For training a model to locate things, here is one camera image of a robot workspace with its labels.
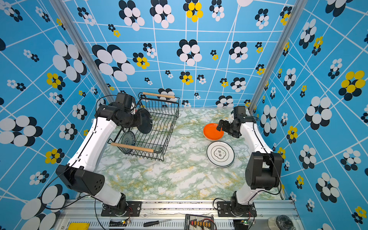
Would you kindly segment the black plate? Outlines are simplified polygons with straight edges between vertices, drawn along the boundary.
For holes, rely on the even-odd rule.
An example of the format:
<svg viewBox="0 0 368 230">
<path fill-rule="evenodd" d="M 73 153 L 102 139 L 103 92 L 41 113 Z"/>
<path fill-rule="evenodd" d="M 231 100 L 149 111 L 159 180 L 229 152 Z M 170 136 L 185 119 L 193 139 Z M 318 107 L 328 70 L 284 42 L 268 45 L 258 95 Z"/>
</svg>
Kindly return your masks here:
<svg viewBox="0 0 368 230">
<path fill-rule="evenodd" d="M 153 120 L 149 111 L 145 108 L 140 108 L 137 114 L 140 116 L 140 125 L 137 126 L 138 130 L 143 134 L 150 133 L 153 127 Z"/>
</svg>

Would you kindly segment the orange plate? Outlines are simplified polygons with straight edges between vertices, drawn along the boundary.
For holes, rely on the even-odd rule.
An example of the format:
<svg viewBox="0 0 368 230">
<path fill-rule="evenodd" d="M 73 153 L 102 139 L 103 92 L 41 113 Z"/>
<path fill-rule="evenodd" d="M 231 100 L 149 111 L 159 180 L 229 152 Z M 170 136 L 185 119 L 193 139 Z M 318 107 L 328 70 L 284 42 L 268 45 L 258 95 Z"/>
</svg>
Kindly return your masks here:
<svg viewBox="0 0 368 230">
<path fill-rule="evenodd" d="M 203 135 L 210 141 L 218 141 L 224 136 L 224 131 L 217 130 L 218 125 L 216 123 L 210 123 L 205 125 L 203 129 Z"/>
</svg>

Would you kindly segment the white plate green rim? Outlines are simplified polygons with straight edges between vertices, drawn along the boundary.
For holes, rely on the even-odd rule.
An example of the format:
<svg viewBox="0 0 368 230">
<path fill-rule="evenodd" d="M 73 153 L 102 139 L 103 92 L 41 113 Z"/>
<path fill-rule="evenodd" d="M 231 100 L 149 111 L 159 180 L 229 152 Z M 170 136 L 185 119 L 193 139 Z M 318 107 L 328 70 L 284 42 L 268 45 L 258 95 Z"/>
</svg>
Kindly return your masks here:
<svg viewBox="0 0 368 230">
<path fill-rule="evenodd" d="M 218 168 L 230 167 L 235 159 L 233 148 L 223 141 L 215 141 L 207 147 L 207 158 Z"/>
</svg>

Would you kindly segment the black wire dish rack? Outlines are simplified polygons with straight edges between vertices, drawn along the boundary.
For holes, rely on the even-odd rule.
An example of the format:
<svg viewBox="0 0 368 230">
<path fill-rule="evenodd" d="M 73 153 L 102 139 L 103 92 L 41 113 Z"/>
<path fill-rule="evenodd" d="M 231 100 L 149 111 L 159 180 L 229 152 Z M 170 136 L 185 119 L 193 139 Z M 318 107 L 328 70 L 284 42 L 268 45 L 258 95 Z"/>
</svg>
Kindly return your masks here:
<svg viewBox="0 0 368 230">
<path fill-rule="evenodd" d="M 164 161 L 173 128 L 179 118 L 179 98 L 170 89 L 160 89 L 157 94 L 142 92 L 139 93 L 136 112 L 140 108 L 147 109 L 152 117 L 151 132 L 143 134 L 137 127 L 121 127 L 115 137 L 108 141 L 108 144 L 117 147 L 125 155 Z M 128 131 L 135 134 L 134 146 L 119 143 L 120 138 Z"/>
</svg>

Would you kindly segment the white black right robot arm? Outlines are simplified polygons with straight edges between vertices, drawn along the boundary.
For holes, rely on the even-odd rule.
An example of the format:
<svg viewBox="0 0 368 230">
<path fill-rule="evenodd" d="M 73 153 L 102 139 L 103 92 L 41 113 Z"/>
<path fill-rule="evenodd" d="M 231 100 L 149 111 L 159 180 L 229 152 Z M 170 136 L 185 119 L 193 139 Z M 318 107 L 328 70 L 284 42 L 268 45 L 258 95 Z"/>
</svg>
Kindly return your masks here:
<svg viewBox="0 0 368 230">
<path fill-rule="evenodd" d="M 233 120 L 220 120 L 217 130 L 234 138 L 243 137 L 251 155 L 245 170 L 246 183 L 231 197 L 231 213 L 235 217 L 251 214 L 256 217 L 254 200 L 262 192 L 269 193 L 280 184 L 282 157 L 274 153 L 262 138 L 255 117 L 247 115 L 245 106 L 236 106 Z"/>
</svg>

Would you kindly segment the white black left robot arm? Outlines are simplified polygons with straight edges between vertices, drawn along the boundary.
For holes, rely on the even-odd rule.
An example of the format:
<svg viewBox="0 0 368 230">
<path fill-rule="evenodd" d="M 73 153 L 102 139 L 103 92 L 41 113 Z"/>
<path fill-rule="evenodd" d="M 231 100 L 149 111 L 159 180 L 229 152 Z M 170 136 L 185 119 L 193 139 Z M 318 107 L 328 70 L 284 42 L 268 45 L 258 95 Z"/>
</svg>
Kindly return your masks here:
<svg viewBox="0 0 368 230">
<path fill-rule="evenodd" d="M 127 210 L 126 196 L 108 185 L 105 177 L 95 170 L 117 126 L 130 128 L 142 124 L 135 107 L 135 98 L 124 93 L 118 93 L 114 102 L 99 106 L 92 127 L 77 152 L 66 165 L 56 169 L 57 176 L 68 189 L 91 195 L 101 201 L 109 213 L 118 216 Z"/>
</svg>

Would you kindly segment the blue patterned grey plate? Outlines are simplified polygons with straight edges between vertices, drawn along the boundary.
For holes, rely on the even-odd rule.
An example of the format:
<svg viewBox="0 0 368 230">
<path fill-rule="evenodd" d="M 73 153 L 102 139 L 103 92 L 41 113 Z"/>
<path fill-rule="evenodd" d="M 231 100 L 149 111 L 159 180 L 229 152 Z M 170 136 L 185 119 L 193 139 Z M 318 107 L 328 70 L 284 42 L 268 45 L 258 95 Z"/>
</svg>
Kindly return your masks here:
<svg viewBox="0 0 368 230">
<path fill-rule="evenodd" d="M 134 146 L 136 142 L 135 134 L 132 131 L 125 132 L 120 138 L 119 143 L 129 146 Z"/>
</svg>

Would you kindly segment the black terminal board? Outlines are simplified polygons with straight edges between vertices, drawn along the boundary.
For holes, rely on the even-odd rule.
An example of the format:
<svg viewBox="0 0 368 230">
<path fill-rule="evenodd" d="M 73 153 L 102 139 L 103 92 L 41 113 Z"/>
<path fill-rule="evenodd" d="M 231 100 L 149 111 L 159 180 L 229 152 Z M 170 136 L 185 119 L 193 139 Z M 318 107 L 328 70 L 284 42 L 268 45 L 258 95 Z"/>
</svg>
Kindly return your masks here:
<svg viewBox="0 0 368 230">
<path fill-rule="evenodd" d="M 216 230 L 213 217 L 186 214 L 184 230 Z"/>
</svg>

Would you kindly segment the clear plastic container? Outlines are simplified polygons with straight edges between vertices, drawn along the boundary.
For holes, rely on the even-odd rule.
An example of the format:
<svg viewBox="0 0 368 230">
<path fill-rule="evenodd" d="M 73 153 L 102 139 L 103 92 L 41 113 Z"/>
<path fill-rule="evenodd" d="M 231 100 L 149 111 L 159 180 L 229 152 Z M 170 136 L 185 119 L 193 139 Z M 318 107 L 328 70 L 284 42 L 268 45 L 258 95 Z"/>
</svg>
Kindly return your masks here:
<svg viewBox="0 0 368 230">
<path fill-rule="evenodd" d="M 267 225 L 270 230 L 294 230 L 292 220 L 286 215 L 270 217 L 267 220 Z"/>
</svg>

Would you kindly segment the yellow box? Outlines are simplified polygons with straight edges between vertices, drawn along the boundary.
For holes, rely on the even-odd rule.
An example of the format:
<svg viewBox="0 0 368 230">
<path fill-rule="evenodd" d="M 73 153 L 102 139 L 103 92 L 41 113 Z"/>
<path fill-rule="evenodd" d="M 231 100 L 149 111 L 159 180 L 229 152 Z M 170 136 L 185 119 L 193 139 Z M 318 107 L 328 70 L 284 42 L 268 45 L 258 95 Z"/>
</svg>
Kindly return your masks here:
<svg viewBox="0 0 368 230">
<path fill-rule="evenodd" d="M 90 223 L 71 223 L 68 230 L 89 230 Z"/>
</svg>

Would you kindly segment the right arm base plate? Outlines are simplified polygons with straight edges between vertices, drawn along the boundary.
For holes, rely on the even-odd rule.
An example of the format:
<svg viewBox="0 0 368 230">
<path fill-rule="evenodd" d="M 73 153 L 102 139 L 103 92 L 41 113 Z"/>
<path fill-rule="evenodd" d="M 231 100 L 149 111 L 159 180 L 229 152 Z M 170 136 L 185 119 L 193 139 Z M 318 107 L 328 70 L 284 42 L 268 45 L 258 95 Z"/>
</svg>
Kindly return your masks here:
<svg viewBox="0 0 368 230">
<path fill-rule="evenodd" d="M 240 205 L 238 203 L 232 204 L 230 201 L 219 201 L 217 202 L 217 211 L 219 217 L 257 217 L 254 203 L 250 205 Z"/>
</svg>

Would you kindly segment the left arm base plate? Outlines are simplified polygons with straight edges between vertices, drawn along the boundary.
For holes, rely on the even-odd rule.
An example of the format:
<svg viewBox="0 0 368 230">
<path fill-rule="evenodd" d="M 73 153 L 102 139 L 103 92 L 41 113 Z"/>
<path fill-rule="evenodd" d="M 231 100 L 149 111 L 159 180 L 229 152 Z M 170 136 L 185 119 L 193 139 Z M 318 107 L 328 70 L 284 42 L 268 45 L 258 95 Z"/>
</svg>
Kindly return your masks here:
<svg viewBox="0 0 368 230">
<path fill-rule="evenodd" d="M 141 201 L 124 201 L 117 206 L 110 206 L 103 203 L 102 217 L 139 217 L 141 211 Z"/>
</svg>

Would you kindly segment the black handled screwdriver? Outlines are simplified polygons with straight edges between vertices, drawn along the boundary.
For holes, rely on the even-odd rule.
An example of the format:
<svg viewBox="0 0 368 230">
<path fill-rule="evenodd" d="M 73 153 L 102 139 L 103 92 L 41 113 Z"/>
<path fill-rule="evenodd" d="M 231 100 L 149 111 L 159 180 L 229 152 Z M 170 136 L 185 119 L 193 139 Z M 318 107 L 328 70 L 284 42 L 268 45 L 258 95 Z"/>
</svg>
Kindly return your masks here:
<svg viewBox="0 0 368 230">
<path fill-rule="evenodd" d="M 149 221 L 149 222 L 143 223 L 143 227 L 150 227 L 150 226 L 158 225 L 160 223 L 168 222 L 168 221 L 171 221 L 171 220 L 172 219 Z"/>
</svg>

